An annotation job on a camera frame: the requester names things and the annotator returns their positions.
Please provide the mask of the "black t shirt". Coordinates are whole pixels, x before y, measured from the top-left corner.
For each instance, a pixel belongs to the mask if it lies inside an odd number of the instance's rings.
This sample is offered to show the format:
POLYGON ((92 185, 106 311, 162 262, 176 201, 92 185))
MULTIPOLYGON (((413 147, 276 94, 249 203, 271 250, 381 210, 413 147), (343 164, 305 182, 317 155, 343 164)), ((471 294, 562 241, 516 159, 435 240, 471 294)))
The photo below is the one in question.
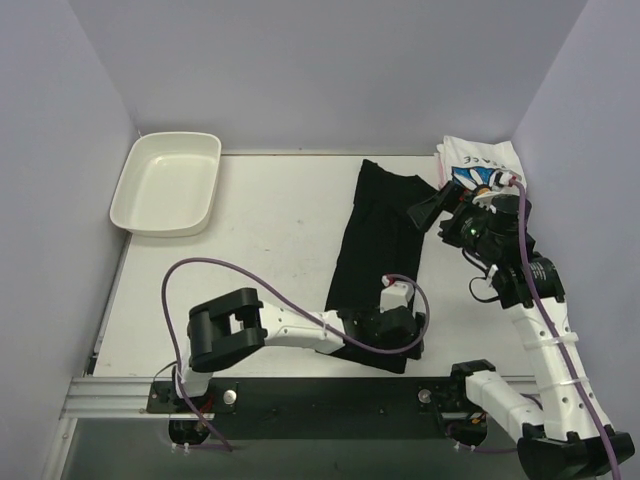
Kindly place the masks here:
POLYGON ((418 176, 388 172, 363 160, 325 308, 379 309, 385 274, 417 278, 424 234, 409 207, 437 190, 418 176))

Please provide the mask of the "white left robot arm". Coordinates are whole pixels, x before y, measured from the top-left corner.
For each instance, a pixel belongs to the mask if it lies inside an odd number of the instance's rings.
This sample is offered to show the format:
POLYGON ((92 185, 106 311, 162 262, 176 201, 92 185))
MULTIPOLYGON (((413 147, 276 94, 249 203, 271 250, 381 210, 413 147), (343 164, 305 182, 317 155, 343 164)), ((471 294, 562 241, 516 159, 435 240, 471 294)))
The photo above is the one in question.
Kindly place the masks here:
POLYGON ((308 317, 258 298, 242 288, 193 307, 188 350, 174 370, 169 398, 183 411, 204 402, 210 379, 263 347, 312 350, 318 354, 391 373, 419 359, 427 315, 411 310, 414 290, 405 282, 386 287, 381 305, 313 312, 308 317))

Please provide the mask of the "white plastic bin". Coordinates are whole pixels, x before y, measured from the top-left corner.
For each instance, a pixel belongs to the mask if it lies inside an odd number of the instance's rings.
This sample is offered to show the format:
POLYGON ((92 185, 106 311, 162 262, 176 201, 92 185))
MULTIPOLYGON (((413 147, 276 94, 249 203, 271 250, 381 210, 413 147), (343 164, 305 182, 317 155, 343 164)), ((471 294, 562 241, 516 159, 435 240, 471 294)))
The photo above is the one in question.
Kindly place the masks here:
POLYGON ((112 224, 133 235, 179 238, 209 223, 221 162, 218 137, 159 132, 133 144, 110 206, 112 224))

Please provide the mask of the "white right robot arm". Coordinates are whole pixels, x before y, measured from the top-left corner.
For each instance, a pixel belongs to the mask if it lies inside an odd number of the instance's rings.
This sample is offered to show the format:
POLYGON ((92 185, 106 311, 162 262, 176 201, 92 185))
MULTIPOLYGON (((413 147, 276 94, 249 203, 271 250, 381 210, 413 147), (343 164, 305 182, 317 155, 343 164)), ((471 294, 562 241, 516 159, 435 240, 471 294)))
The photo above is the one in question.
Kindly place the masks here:
POLYGON ((504 313, 517 330, 537 387, 536 401, 486 367, 464 375, 464 393, 516 444, 530 479, 622 476, 635 453, 631 436, 616 429, 600 406, 582 364, 565 290, 551 260, 528 233, 531 203, 512 179, 492 192, 448 182, 407 215, 425 232, 433 224, 450 246, 479 261, 504 313))

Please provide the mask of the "white daisy print t shirt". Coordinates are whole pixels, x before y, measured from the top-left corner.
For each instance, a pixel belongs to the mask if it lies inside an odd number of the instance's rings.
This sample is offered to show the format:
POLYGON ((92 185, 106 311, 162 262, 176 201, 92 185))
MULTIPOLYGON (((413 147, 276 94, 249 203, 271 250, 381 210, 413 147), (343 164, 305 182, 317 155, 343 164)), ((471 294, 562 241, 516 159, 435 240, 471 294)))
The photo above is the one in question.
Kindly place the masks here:
POLYGON ((469 192, 487 185, 496 170, 516 172, 523 177, 521 184, 527 185, 520 158, 510 141, 490 144, 445 135, 436 152, 442 154, 445 162, 447 182, 452 181, 469 192))

